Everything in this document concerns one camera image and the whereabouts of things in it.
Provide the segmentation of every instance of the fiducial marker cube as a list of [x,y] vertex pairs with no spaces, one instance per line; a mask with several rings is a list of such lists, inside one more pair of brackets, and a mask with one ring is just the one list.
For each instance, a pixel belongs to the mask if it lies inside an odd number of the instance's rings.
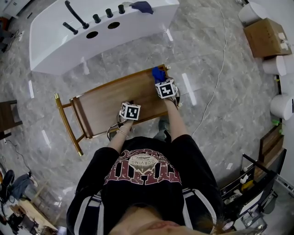
[[156,91],[161,99],[175,96],[178,88],[173,79],[168,79],[162,83],[155,84]]
[[140,108],[140,105],[122,103],[119,115],[122,116],[124,119],[138,120]]

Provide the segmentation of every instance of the blue cloth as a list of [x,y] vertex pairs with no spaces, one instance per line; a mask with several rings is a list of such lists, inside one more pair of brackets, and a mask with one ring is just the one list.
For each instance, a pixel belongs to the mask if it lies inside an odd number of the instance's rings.
[[28,174],[23,174],[22,176],[18,177],[14,183],[12,184],[10,188],[11,195],[16,199],[19,200],[23,193],[25,192],[26,188],[29,184],[32,184],[33,182],[29,178]]
[[153,14],[152,7],[146,1],[135,2],[135,3],[130,4],[130,6],[132,8],[134,8],[134,9],[138,9],[142,13],[150,13],[150,14]]
[[160,70],[158,67],[154,67],[152,69],[152,75],[154,77],[155,84],[164,82],[166,80],[165,71]]

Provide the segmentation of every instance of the gold metal frame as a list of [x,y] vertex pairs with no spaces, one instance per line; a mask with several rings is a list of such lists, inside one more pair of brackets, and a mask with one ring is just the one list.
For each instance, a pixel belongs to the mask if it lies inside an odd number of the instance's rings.
[[60,101],[59,94],[57,94],[57,93],[54,95],[54,97],[55,97],[55,102],[56,102],[57,107],[59,109],[60,115],[62,117],[63,123],[66,127],[66,130],[68,131],[68,134],[73,142],[73,145],[75,146],[79,155],[82,156],[84,153],[81,150],[81,147],[79,146],[79,142],[85,137],[85,134],[83,133],[78,139],[75,138],[74,133],[69,125],[68,118],[66,117],[65,112],[63,110],[64,108],[72,107],[72,104],[68,103],[68,104],[63,105]]

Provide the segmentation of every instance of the wooden stool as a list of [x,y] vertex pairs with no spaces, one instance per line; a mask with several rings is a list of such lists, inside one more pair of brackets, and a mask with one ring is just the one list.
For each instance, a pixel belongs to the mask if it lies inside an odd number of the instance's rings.
[[[55,94],[57,107],[64,125],[80,156],[83,155],[83,152],[79,142],[84,137],[91,139],[105,134],[108,128],[117,122],[117,115],[124,101],[133,101],[134,104],[141,105],[139,120],[135,121],[134,124],[167,115],[164,101],[159,98],[156,92],[152,69],[134,73],[96,87],[70,99],[70,103],[65,105],[61,103],[59,95]],[[168,76],[165,65],[160,65],[159,69],[165,71],[166,76]],[[63,110],[66,107],[72,107],[80,125],[82,135],[79,138],[75,138],[69,125]]]
[[0,102],[0,140],[10,136],[11,134],[4,134],[5,130],[21,125],[23,122],[14,122],[11,105],[17,104],[15,101]]

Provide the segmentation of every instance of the bathtub hole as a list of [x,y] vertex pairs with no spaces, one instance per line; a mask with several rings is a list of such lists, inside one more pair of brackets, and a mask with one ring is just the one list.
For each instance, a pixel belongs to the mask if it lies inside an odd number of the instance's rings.
[[114,28],[117,28],[119,25],[120,25],[120,22],[113,22],[108,26],[108,28],[114,29]]
[[98,35],[98,32],[93,31],[93,32],[87,34],[87,38],[92,39],[92,38],[96,37],[97,35]]

